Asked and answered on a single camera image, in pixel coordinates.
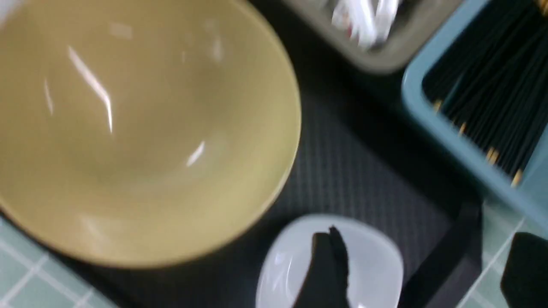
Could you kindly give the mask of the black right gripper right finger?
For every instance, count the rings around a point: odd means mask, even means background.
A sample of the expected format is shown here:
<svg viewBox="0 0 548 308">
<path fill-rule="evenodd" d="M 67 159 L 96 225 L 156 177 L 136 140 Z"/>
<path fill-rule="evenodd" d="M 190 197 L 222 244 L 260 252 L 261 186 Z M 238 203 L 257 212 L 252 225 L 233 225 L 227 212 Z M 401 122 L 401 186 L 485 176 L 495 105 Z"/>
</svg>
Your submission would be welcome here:
<svg viewBox="0 0 548 308">
<path fill-rule="evenodd" d="M 548 306 L 548 242 L 527 232 L 512 239 L 500 283 L 509 308 Z"/>
</svg>

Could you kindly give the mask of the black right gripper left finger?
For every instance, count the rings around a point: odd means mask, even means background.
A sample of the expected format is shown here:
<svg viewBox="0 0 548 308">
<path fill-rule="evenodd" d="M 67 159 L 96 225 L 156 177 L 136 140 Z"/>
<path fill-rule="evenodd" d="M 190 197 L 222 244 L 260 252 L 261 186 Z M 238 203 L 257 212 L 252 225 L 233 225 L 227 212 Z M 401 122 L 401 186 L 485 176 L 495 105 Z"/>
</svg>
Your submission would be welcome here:
<svg viewBox="0 0 548 308">
<path fill-rule="evenodd" d="M 313 234 L 311 260 L 294 308 L 349 308 L 348 250 L 335 226 Z"/>
</svg>

